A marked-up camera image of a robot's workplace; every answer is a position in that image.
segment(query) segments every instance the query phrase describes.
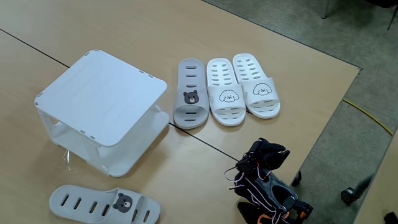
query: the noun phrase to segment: beige tabletop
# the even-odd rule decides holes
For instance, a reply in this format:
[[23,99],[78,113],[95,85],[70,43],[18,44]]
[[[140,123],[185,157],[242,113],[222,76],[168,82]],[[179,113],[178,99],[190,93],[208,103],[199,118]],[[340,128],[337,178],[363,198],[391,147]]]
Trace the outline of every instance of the beige tabletop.
[[148,195],[162,206],[161,223],[244,222],[239,197],[224,177],[232,159],[168,125],[124,177],[108,177],[72,153],[68,163],[33,104],[37,92],[66,68],[3,32],[0,67],[2,223],[75,223],[49,209],[51,193],[65,184]]
[[396,134],[384,156],[376,176],[355,219],[355,224],[384,224],[384,216],[398,215],[398,135]]
[[1,0],[0,27],[68,66],[101,49],[165,80],[159,105],[171,118],[181,60],[197,58],[206,66],[212,58],[252,53],[274,78],[280,115],[263,120],[247,114],[234,128],[210,116],[189,133],[235,158],[259,137],[284,145],[292,153],[276,174],[286,182],[359,72],[200,0]]

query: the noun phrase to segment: gray carpet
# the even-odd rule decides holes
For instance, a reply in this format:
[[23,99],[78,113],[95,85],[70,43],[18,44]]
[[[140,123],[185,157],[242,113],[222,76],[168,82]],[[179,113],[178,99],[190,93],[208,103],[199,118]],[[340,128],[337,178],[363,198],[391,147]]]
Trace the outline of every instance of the gray carpet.
[[[320,19],[323,0],[206,0],[239,17],[353,63],[363,71],[345,98],[395,132],[398,126],[398,17],[394,8],[362,0],[332,0]],[[391,141],[377,123],[341,102],[302,167],[295,191],[314,206],[307,223],[353,223],[361,206],[340,192],[375,172]]]

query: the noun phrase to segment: white slipper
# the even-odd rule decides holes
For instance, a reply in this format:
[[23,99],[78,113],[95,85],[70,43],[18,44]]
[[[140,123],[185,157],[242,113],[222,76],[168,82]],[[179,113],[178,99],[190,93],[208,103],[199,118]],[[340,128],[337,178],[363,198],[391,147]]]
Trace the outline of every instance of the white slipper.
[[237,54],[233,63],[249,111],[262,119],[278,115],[280,102],[274,80],[266,76],[257,59],[248,53]]
[[178,66],[177,97],[174,104],[175,124],[191,129],[203,124],[209,115],[205,68],[197,59],[185,59]]
[[236,81],[231,62],[215,58],[207,64],[207,89],[211,112],[225,126],[237,126],[244,120],[242,86]]
[[142,194],[116,188],[91,190],[64,185],[50,197],[50,209],[58,217],[80,223],[154,224],[160,205]]

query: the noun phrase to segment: cartoon dog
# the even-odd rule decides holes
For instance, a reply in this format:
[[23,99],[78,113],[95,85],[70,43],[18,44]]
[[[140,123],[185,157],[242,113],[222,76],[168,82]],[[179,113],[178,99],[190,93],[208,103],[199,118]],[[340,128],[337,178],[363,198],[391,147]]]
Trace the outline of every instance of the cartoon dog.
[[120,212],[126,213],[130,210],[132,204],[132,199],[130,196],[119,193],[119,198],[116,201],[116,204],[113,204],[112,207],[119,210]]
[[194,90],[193,92],[184,92],[184,100],[188,104],[194,104],[199,102],[198,92]]
[[234,102],[235,100],[238,100],[239,96],[235,91],[233,90],[224,90],[221,95],[220,95],[220,101],[224,101],[227,103]]
[[265,83],[258,83],[253,89],[254,95],[265,96],[268,95],[268,93],[272,93],[272,89],[268,84]]

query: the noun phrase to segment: dog face print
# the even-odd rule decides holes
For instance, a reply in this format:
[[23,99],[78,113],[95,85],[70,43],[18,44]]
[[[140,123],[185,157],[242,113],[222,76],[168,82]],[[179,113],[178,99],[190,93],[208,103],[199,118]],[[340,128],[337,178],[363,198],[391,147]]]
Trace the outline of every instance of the dog face print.
[[272,93],[272,89],[265,83],[258,83],[253,89],[254,95],[265,96],[268,95],[268,93]]
[[230,102],[234,102],[235,100],[238,100],[238,99],[239,99],[238,94],[233,90],[224,90],[220,95],[221,102],[224,101],[224,102],[230,103]]
[[194,90],[193,92],[184,92],[184,100],[188,104],[194,104],[199,102],[198,92]]

